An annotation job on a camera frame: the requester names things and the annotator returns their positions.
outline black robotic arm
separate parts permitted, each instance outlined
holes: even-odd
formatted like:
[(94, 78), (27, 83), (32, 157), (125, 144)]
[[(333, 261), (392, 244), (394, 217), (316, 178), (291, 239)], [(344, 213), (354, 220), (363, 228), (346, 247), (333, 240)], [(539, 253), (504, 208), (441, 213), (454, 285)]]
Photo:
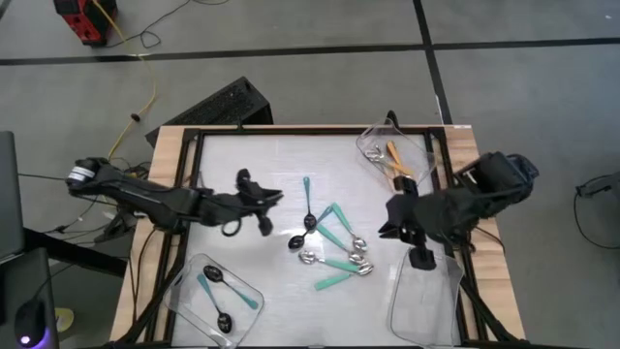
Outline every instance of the black robotic arm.
[(271, 233), (267, 211), (282, 198), (280, 190), (263, 189), (250, 180), (250, 173), (237, 174), (238, 193), (215, 194), (212, 189), (171, 188), (152, 181), (138, 179), (111, 165), (104, 158), (77, 160), (67, 180), (69, 193), (76, 197), (103, 195), (121, 206), (144, 212), (156, 228), (178, 234), (183, 221), (199, 222), (205, 226), (238, 222), (233, 236), (240, 228), (240, 219), (256, 215), (263, 236)]

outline silver spoon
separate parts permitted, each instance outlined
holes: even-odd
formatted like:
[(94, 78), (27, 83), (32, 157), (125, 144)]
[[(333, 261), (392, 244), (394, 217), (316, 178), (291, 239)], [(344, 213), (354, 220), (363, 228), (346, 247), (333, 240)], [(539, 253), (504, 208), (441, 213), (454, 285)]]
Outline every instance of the silver spoon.
[(334, 260), (319, 258), (314, 252), (308, 251), (308, 250), (303, 250), (299, 252), (299, 259), (301, 260), (301, 262), (307, 265), (311, 265), (311, 264), (314, 264), (315, 262), (319, 262), (319, 263), (323, 263), (330, 267), (338, 268), (340, 270), (345, 270), (349, 272), (359, 272), (359, 266), (352, 265), (349, 262), (341, 262), (341, 261), (334, 261)]
[(365, 276), (372, 272), (375, 266), (366, 262), (363, 265), (359, 266), (359, 270), (357, 271), (357, 275)]
[(388, 159), (386, 159), (386, 155), (383, 153), (383, 151), (381, 150), (381, 148), (375, 144), (375, 148), (374, 149), (369, 149), (366, 150), (364, 152), (364, 156), (370, 160), (370, 162), (376, 162), (376, 163), (380, 163), (384, 166), (393, 168), (395, 170), (398, 170), (399, 172), (401, 172), (404, 175), (411, 175), (413, 176), (414, 173), (411, 169), (408, 169), (402, 165), (398, 165), (392, 162), (389, 162)]
[(349, 234), (351, 234), (351, 236), (353, 237), (353, 249), (359, 252), (366, 252), (368, 250), (368, 244), (366, 243), (366, 241), (364, 241), (363, 238), (358, 237), (353, 232), (353, 228), (351, 228), (351, 224), (349, 224), (349, 221), (345, 217), (345, 214), (342, 212), (342, 208), (340, 208), (340, 205), (338, 205), (337, 203), (333, 203), (331, 204), (331, 207), (333, 208), (333, 212), (336, 214), (338, 219), (340, 219), (342, 225), (345, 226), (345, 229), (347, 229), (347, 232), (349, 232)]
[(350, 251), (344, 243), (342, 243), (342, 241), (337, 238), (334, 234), (332, 234), (326, 227), (324, 227), (322, 224), (319, 224), (317, 226), (317, 230), (319, 231), (319, 233), (321, 233), (321, 235), (323, 235), (324, 237), (326, 237), (328, 240), (330, 240), (331, 242), (333, 242), (336, 246), (340, 247), (341, 249), (343, 249), (345, 252), (347, 252), (347, 254), (349, 255), (349, 262), (355, 264), (356, 266), (362, 266), (364, 264), (366, 264), (366, 260), (364, 259), (364, 257), (359, 254), (356, 253), (355, 251)]

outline spoon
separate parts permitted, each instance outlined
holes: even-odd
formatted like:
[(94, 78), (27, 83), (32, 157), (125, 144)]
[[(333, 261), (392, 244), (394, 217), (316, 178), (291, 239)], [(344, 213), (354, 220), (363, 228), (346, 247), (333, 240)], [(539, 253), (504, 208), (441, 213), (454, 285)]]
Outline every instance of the spoon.
[(345, 244), (342, 243), (342, 241), (340, 239), (338, 239), (334, 234), (332, 234), (326, 227), (324, 227), (323, 225), (319, 224), (317, 229), (319, 230), (319, 233), (321, 233), (324, 237), (326, 237), (328, 240), (333, 242), (336, 246), (340, 247), (345, 252), (347, 252), (347, 254), (349, 255), (349, 262), (355, 264), (356, 266), (363, 266), (364, 264), (367, 263), (362, 255), (360, 255), (360, 254), (358, 254), (358, 253), (356, 253), (354, 251), (350, 251), (345, 246)]
[[(359, 269), (359, 271), (357, 272), (357, 275), (367, 275), (370, 273), (370, 271), (372, 271), (372, 269), (374, 269), (374, 267), (371, 264), (366, 263), (363, 267), (361, 267)], [(319, 282), (317, 282), (316, 284), (314, 284), (314, 289), (317, 291), (321, 291), (326, 289), (327, 287), (331, 287), (337, 283), (340, 283), (348, 278), (350, 278), (351, 276), (353, 276), (354, 274), (352, 272), (347, 272), (345, 274), (341, 274), (341, 275), (337, 275), (337, 276), (332, 276), (329, 277), (327, 279), (323, 279)]]
[(366, 241), (364, 241), (363, 238), (358, 237), (353, 232), (353, 228), (351, 228), (351, 224), (349, 224), (349, 221), (345, 217), (345, 214), (342, 212), (342, 208), (340, 208), (340, 205), (338, 205), (337, 203), (333, 203), (331, 204), (331, 207), (333, 208), (333, 212), (336, 213), (338, 219), (340, 219), (342, 225), (345, 226), (345, 229), (347, 229), (347, 232), (349, 232), (349, 234), (351, 234), (351, 236), (353, 237), (353, 249), (359, 252), (366, 252), (368, 250), (368, 244), (366, 243)]
[(398, 170), (400, 173), (404, 175), (411, 175), (411, 176), (414, 175), (414, 172), (411, 169), (406, 168), (396, 163), (389, 162), (388, 159), (386, 159), (386, 155), (383, 153), (381, 148), (376, 144), (375, 144), (374, 149), (366, 150), (366, 152), (364, 153), (364, 156), (366, 156), (366, 158), (370, 160), (371, 162), (376, 162), (384, 166), (391, 167), (395, 170)]
[(372, 270), (374, 268), (375, 268), (375, 266), (373, 266), (370, 263), (366, 262), (363, 265), (359, 266), (359, 270), (357, 271), (357, 275), (360, 275), (360, 276), (368, 275), (369, 273), (372, 272)]
[(231, 290), (233, 290), (236, 294), (238, 294), (241, 297), (241, 299), (245, 301), (252, 309), (256, 310), (259, 308), (259, 304), (257, 302), (245, 296), (244, 294), (236, 290), (233, 286), (231, 286), (228, 282), (226, 282), (226, 280), (224, 280), (224, 274), (219, 268), (213, 267), (213, 266), (206, 266), (202, 269), (202, 272), (204, 273), (204, 276), (206, 276), (207, 279), (213, 282), (224, 283)]
[(211, 289), (209, 288), (209, 284), (206, 281), (206, 277), (204, 277), (203, 274), (199, 274), (197, 279), (198, 279), (198, 282), (200, 282), (201, 286), (203, 287), (204, 291), (211, 298), (211, 301), (213, 302), (213, 305), (215, 306), (215, 310), (217, 310), (219, 314), (217, 317), (217, 327), (223, 333), (230, 333), (233, 330), (233, 318), (231, 317), (231, 315), (225, 312), (222, 312), (222, 310), (220, 310), (220, 308), (217, 306), (217, 303), (215, 302), (215, 298), (213, 298), (213, 294), (211, 294)]
[(315, 262), (319, 262), (319, 263), (323, 263), (330, 267), (338, 268), (340, 270), (345, 270), (349, 272), (359, 272), (359, 266), (352, 265), (349, 262), (340, 262), (340, 261), (318, 258), (314, 252), (308, 251), (308, 250), (303, 250), (299, 252), (299, 259), (301, 260), (301, 262), (307, 265), (311, 265), (311, 264), (314, 264)]
[[(333, 208), (331, 208), (331, 206), (328, 206), (323, 213), (321, 214), (321, 216), (319, 217), (319, 220), (317, 220), (317, 224), (321, 223), (321, 221), (327, 217), (330, 213), (333, 212)], [(314, 233), (314, 231), (316, 230), (316, 225), (315, 228), (313, 229), (308, 229), (303, 235), (300, 236), (294, 236), (292, 238), (289, 239), (289, 249), (292, 250), (296, 250), (299, 249), (303, 246), (303, 243), (305, 242), (305, 238), (306, 235), (308, 233)]]
[(317, 217), (310, 213), (310, 178), (303, 178), (303, 187), (306, 189), (306, 204), (308, 205), (308, 214), (303, 217), (303, 226), (307, 231), (311, 231), (317, 228)]

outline transparent bin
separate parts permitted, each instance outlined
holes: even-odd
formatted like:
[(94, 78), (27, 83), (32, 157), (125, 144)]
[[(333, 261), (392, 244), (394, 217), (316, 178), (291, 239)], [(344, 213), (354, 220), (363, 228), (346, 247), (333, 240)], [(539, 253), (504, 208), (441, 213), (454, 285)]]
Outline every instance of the transparent bin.
[[(403, 174), (403, 172), (387, 165), (388, 163), (395, 163), (388, 151), (388, 142), (390, 141), (393, 142), (398, 152), (401, 165), (406, 170), (411, 171), (410, 174)], [(410, 137), (403, 134), (389, 118), (382, 119), (366, 129), (357, 137), (356, 145), (368, 163), (372, 164), (389, 181), (397, 175), (405, 175), (415, 180), (416, 183), (420, 183), (436, 166), (435, 155), (425, 150), (423, 137), (416, 138), (414, 135)], [(371, 157), (368, 155), (379, 151), (384, 155), (383, 161), (371, 161)]]
[[(205, 278), (203, 269), (206, 266), (218, 268), (228, 285)], [(204, 282), (220, 310), (232, 318), (232, 330), (229, 333), (218, 328), (219, 313), (205, 291)], [(204, 254), (198, 254), (174, 279), (165, 294), (164, 302), (168, 309), (183, 317), (220, 348), (234, 348), (256, 323), (263, 310), (264, 297), (219, 263)]]
[(422, 346), (460, 344), (455, 324), (456, 301), (463, 271), (448, 256), (435, 256), (437, 268), (411, 267), (405, 254), (387, 322), (392, 332)]

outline metal spoon head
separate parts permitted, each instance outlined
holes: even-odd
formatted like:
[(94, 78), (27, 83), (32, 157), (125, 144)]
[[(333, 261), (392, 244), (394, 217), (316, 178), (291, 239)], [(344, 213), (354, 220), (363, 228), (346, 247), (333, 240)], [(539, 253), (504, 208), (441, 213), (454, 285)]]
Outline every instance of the metal spoon head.
[(303, 250), (297, 255), (299, 260), (305, 264), (313, 264), (317, 260), (317, 256), (312, 251)]
[(222, 271), (217, 267), (206, 266), (202, 268), (202, 273), (204, 273), (207, 279), (213, 282), (222, 282), (224, 280), (224, 274), (222, 274)]
[(217, 327), (223, 333), (230, 333), (233, 330), (233, 318), (227, 313), (220, 313), (217, 317)]
[(370, 161), (377, 161), (379, 158), (379, 154), (375, 150), (366, 150), (364, 156)]
[(359, 266), (359, 270), (357, 271), (357, 274), (361, 276), (368, 275), (370, 272), (372, 272), (374, 268), (375, 266), (371, 265), (370, 263), (365, 263)]
[(306, 227), (307, 231), (314, 231), (317, 228), (317, 217), (312, 213), (306, 214), (306, 216), (303, 217), (303, 226)]
[(366, 260), (361, 255), (351, 252), (349, 253), (349, 262), (355, 264), (356, 266), (362, 266), (366, 263)]
[(294, 236), (291, 239), (289, 239), (289, 249), (291, 250), (297, 250), (299, 248), (301, 248), (303, 246), (303, 243), (305, 241), (305, 237), (304, 236)]
[(358, 252), (366, 252), (368, 250), (368, 244), (363, 238), (355, 238), (353, 240), (353, 248)]

